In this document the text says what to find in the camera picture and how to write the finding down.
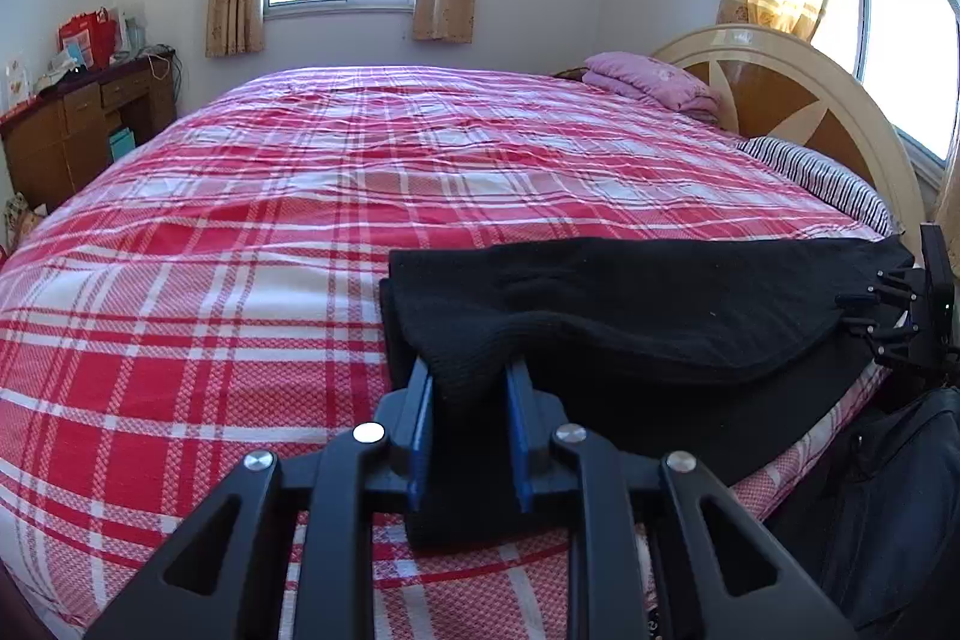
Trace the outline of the black pants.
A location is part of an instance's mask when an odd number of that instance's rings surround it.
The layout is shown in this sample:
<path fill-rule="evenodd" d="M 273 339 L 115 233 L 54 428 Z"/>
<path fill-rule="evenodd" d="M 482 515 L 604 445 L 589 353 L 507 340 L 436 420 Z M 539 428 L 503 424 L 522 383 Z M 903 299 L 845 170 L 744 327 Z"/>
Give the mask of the black pants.
<path fill-rule="evenodd" d="M 752 476 L 866 370 L 841 299 L 912 261 L 892 237 L 395 250 L 379 284 L 389 375 L 404 386 L 425 365 L 436 413 L 410 544 L 462 551 L 529 531 L 508 471 L 514 365 L 620 450 L 686 450 L 726 484 Z"/>

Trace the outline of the striped pillow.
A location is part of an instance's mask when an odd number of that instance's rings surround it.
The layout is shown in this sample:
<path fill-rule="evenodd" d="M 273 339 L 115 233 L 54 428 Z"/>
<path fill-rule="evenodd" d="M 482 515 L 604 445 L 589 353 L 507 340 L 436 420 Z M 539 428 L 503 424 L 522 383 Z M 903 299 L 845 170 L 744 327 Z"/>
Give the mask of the striped pillow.
<path fill-rule="evenodd" d="M 737 148 L 877 234 L 889 237 L 900 232 L 900 223 L 877 190 L 822 152 L 776 136 L 745 138 Z"/>

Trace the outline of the red plaid bed sheet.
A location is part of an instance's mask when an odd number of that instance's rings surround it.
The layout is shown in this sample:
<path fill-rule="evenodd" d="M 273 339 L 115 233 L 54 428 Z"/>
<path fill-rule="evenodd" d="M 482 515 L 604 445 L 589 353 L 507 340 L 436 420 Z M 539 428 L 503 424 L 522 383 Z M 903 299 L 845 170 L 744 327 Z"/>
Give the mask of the red plaid bed sheet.
<path fill-rule="evenodd" d="M 249 452 L 387 388 L 396 248 L 867 227 L 652 101 L 538 74 L 269 74 L 55 209 L 2 268 L 2 569 L 78 638 Z"/>

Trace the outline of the cream wooden headboard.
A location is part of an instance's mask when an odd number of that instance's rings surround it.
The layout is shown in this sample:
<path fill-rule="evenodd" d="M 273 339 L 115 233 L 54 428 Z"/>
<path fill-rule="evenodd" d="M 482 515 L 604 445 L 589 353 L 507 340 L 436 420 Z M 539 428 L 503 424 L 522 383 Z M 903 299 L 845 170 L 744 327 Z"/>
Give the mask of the cream wooden headboard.
<path fill-rule="evenodd" d="M 719 94 L 724 130 L 775 136 L 859 175 L 884 198 L 905 247 L 921 252 L 926 211 L 905 145 L 861 83 L 830 57 L 799 37 L 755 25 L 698 29 L 654 57 Z"/>

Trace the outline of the folded pink blanket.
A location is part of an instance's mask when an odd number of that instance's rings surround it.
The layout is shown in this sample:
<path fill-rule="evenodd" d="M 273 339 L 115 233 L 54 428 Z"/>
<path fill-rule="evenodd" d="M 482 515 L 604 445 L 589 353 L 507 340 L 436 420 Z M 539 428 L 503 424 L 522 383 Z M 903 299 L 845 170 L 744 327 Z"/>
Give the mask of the folded pink blanket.
<path fill-rule="evenodd" d="M 672 112 L 717 125 L 721 98 L 690 71 L 630 52 L 602 52 L 586 60 L 586 85 L 633 99 L 652 99 Z"/>

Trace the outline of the brown wooden desk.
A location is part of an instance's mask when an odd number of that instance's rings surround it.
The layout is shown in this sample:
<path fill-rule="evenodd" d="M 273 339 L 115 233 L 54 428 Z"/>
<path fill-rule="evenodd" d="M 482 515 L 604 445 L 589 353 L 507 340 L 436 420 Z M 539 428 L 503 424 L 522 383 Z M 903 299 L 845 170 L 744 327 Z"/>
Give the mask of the brown wooden desk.
<path fill-rule="evenodd" d="M 128 131 L 142 146 L 178 118 L 178 80 L 178 54 L 159 46 L 8 112 L 2 143 L 13 190 L 32 208 L 59 208 L 112 166 L 110 136 Z"/>

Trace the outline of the red gift bag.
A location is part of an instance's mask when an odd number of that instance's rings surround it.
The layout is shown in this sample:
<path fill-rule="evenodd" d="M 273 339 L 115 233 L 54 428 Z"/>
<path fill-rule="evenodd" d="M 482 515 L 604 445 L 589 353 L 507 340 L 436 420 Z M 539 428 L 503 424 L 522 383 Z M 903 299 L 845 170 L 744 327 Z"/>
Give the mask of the red gift bag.
<path fill-rule="evenodd" d="M 104 70 L 116 52 L 117 19 L 110 16 L 107 8 L 75 14 L 60 26 L 57 39 L 62 50 L 75 47 L 76 60 L 88 70 Z"/>

